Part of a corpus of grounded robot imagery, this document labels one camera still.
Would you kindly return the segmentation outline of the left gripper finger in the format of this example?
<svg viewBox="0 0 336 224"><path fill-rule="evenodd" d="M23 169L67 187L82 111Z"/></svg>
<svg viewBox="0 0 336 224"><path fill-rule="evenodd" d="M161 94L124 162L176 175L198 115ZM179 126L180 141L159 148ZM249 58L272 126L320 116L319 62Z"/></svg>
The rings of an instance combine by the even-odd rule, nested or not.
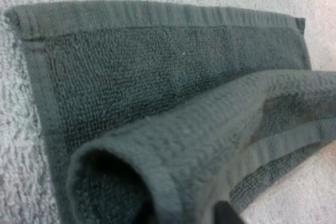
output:
<svg viewBox="0 0 336 224"><path fill-rule="evenodd" d="M228 201L218 201L213 208L214 224L244 224Z"/></svg>

